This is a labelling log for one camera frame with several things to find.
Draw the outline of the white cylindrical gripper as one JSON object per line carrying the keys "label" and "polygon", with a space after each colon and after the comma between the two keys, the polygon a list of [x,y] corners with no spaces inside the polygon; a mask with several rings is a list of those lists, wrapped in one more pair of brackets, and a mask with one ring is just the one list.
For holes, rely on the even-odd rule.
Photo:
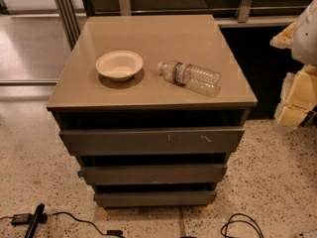
{"label": "white cylindrical gripper", "polygon": [[[290,49],[295,23],[274,36],[269,44],[278,49]],[[275,120],[286,128],[298,127],[308,113],[317,106],[317,67],[305,65],[297,73],[288,72],[283,80],[280,102],[275,110]]]}

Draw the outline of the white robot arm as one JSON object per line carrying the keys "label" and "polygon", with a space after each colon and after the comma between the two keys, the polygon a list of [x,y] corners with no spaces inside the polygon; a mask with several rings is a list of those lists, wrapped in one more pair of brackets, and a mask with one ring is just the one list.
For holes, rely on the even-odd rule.
{"label": "white robot arm", "polygon": [[274,113],[279,131],[295,130],[317,106],[317,0],[269,44],[290,49],[292,58],[303,64],[297,73],[286,74]]}

